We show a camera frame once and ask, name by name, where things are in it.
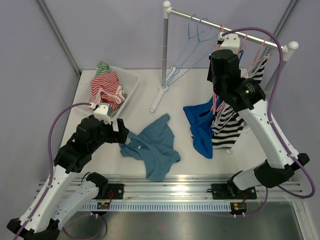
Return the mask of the green white striped tank top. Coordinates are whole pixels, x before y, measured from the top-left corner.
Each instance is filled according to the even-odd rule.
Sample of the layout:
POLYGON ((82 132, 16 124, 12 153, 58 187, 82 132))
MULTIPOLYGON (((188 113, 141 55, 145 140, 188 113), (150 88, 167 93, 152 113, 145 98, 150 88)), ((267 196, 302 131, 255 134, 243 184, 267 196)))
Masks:
MULTIPOLYGON (((101 60, 96 66, 96 72, 95 72, 94 77, 102 75, 102 74, 105 74, 105 73, 110 73, 110 72, 116 72, 116 71, 112 70, 110 65, 106 61, 101 60)), ((116 111, 112 111, 112 110, 110 111, 111 117, 114 117, 119 112, 119 110, 120 110, 120 108, 122 107, 123 104, 124 103, 122 103, 120 105, 119 109, 117 109, 116 111)))

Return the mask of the grey blue tank top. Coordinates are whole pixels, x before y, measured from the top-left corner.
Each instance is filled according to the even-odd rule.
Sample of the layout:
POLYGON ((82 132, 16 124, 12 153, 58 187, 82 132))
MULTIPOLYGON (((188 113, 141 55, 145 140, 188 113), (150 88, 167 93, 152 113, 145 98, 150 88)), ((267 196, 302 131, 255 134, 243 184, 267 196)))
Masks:
POLYGON ((129 143, 120 143, 123 157, 143 161, 145 177, 150 181, 162 182, 171 166, 181 161, 174 150, 174 134, 168 125, 169 114, 164 114, 146 126, 139 134, 129 132, 129 143))

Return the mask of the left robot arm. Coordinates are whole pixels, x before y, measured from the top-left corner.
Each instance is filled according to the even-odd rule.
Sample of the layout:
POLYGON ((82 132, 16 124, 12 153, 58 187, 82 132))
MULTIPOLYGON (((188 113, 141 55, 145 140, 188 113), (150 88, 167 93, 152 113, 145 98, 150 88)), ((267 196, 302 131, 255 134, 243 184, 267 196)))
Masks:
POLYGON ((112 123, 90 115, 84 118, 76 132, 62 146, 53 161, 53 170, 29 209, 19 218, 11 219, 7 229, 15 238, 24 240, 55 240, 68 220, 92 199, 110 197, 109 181, 92 172, 84 183, 66 200, 60 202, 68 186, 92 160, 93 153, 103 144, 123 144, 129 130, 123 119, 117 119, 118 130, 112 123))

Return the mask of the red white striped tank top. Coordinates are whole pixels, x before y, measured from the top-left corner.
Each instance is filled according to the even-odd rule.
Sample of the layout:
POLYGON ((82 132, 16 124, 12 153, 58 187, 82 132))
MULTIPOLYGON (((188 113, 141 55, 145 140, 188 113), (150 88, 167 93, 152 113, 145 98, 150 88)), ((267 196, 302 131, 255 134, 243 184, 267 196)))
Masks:
POLYGON ((90 90, 89 102, 110 104, 112 111, 118 110, 126 100, 125 91, 115 71, 95 76, 90 82, 90 90))

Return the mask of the light blue wire hanger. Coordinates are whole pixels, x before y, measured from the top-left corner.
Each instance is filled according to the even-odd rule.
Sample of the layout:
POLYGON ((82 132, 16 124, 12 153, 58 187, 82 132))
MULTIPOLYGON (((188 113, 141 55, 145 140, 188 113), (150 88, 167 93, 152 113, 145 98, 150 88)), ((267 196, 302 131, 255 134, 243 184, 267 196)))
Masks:
POLYGON ((175 63, 173 64, 171 70, 169 71, 169 73, 165 76, 164 80, 161 82, 161 86, 170 86, 173 83, 175 83, 178 79, 180 79, 181 77, 178 77, 176 80, 173 80, 173 78, 180 72, 180 70, 182 69, 182 67, 185 65, 185 63, 189 60, 189 58, 192 56, 192 54, 194 53, 194 51, 204 42, 208 42, 210 40, 212 40, 214 37, 211 38, 207 38, 207 36, 211 33, 212 28, 208 27, 207 29, 203 30, 203 31, 199 31, 199 24, 201 23, 202 20, 207 20, 207 17, 201 17, 197 22, 196 22, 196 27, 195 27, 195 35, 191 35, 191 31, 190 31, 190 25, 191 25, 191 21, 192 18, 195 17, 195 14, 192 14, 188 20, 188 24, 187 24, 187 40, 186 43, 184 44, 184 47, 181 51, 181 53, 179 54, 179 56, 177 57, 175 63), (180 65, 177 65, 178 62, 182 59, 183 54, 186 52, 187 48, 190 45, 190 42, 196 39, 196 45, 193 48, 193 50, 190 52, 190 54, 180 63, 180 65))

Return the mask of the bright blue tank top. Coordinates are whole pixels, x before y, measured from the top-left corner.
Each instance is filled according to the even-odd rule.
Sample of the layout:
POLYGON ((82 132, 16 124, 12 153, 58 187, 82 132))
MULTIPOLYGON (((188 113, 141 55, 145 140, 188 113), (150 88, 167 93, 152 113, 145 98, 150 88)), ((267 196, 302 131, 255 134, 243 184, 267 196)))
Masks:
POLYGON ((244 120, 216 93, 202 104, 183 107, 194 149, 207 159, 214 150, 231 150, 244 132, 244 120))

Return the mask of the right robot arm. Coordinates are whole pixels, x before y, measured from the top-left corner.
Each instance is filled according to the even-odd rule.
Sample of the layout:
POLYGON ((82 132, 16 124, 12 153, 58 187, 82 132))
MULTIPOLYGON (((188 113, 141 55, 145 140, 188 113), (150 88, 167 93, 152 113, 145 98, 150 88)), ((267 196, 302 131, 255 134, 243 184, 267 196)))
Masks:
POLYGON ((266 156, 261 164, 240 171, 227 181, 228 195, 239 198, 251 187, 279 187, 295 171, 305 171, 309 156, 290 145, 268 108, 260 84, 241 76, 238 55, 220 49, 212 52, 209 59, 214 93, 247 123, 266 156))

